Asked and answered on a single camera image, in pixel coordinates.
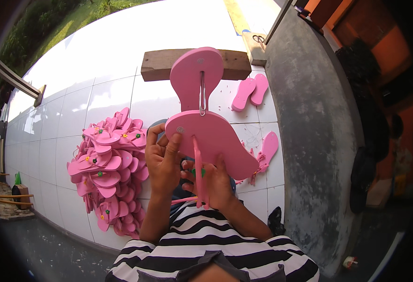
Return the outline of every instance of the white tiled floor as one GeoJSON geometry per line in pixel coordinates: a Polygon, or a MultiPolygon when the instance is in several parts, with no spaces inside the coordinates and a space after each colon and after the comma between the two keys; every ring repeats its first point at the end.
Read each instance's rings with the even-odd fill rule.
{"type": "MultiPolygon", "coordinates": [[[[247,5],[243,13],[248,17],[249,5],[253,4],[240,1],[247,5]]],[[[258,9],[267,10],[266,0],[263,5],[258,9]]],[[[248,19],[255,30],[266,28],[267,20],[259,23],[256,19],[248,19]]],[[[7,182],[12,184],[15,173],[20,172],[22,183],[34,194],[31,200],[36,211],[86,240],[122,248],[129,237],[117,236],[112,228],[102,232],[95,214],[86,215],[66,163],[81,142],[83,128],[124,107],[130,107],[131,118],[144,121],[144,128],[179,113],[179,99],[168,80],[143,81],[143,54],[203,46],[245,51],[222,0],[166,0],[140,5],[95,21],[58,43],[24,76],[35,87],[47,85],[42,104],[34,108],[34,100],[26,94],[18,90],[11,94],[5,152],[6,172],[11,175],[6,177],[7,182]],[[155,20],[147,21],[148,14],[155,20]],[[126,36],[117,26],[127,27],[126,36]],[[160,32],[161,26],[171,32],[160,32]],[[130,36],[150,33],[158,36],[147,37],[145,44],[136,43],[136,37],[130,36]],[[179,40],[174,33],[189,40],[179,40]],[[98,56],[98,50],[110,51],[107,56],[98,56]]],[[[264,74],[260,67],[252,69],[250,77],[264,74]]],[[[273,130],[280,138],[274,102],[268,89],[262,105],[256,107],[249,101],[242,112],[232,111],[229,108],[238,85],[239,81],[221,81],[209,98],[209,108],[224,116],[246,149],[253,148],[257,155],[267,132],[273,130]]],[[[255,185],[245,180],[237,186],[237,193],[266,223],[268,212],[276,206],[284,208],[284,184],[280,145],[268,170],[257,175],[255,185]]],[[[145,210],[150,192],[147,180],[138,196],[145,210]]]]}

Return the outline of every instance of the pile of pink flip-flops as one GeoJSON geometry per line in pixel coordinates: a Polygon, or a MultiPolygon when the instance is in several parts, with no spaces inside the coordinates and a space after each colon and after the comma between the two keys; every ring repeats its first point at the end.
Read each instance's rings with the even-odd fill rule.
{"type": "Polygon", "coordinates": [[[138,239],[145,212],[136,198],[149,175],[144,157],[147,129],[142,129],[142,120],[129,118],[129,112],[125,108],[84,129],[67,170],[102,231],[112,225],[117,235],[138,239]]]}

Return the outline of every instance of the pink sole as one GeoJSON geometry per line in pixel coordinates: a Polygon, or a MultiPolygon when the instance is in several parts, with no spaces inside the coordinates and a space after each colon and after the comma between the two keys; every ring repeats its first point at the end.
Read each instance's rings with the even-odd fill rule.
{"type": "Polygon", "coordinates": [[[253,78],[246,78],[239,83],[238,90],[232,102],[232,109],[242,111],[246,106],[249,95],[255,90],[256,84],[253,78]]]}

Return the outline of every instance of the cardboard box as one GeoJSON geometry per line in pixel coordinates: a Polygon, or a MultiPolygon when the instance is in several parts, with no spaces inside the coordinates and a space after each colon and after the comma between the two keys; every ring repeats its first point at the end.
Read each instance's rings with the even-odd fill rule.
{"type": "MultiPolygon", "coordinates": [[[[26,187],[23,184],[18,184],[17,185],[18,190],[20,190],[20,195],[28,195],[28,187],[26,187]]],[[[22,203],[30,203],[29,197],[23,197],[23,198],[18,198],[19,202],[22,203]]],[[[21,206],[20,209],[28,209],[30,206],[29,205],[17,205],[17,206],[21,206]]]]}

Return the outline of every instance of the metal hook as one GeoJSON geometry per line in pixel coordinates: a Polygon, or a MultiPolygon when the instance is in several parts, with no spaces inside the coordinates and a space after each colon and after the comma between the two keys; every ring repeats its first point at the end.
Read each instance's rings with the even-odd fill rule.
{"type": "Polygon", "coordinates": [[[200,112],[200,116],[205,115],[206,108],[207,108],[207,98],[205,96],[205,72],[201,71],[200,72],[200,94],[199,94],[199,112],[200,112]]]}

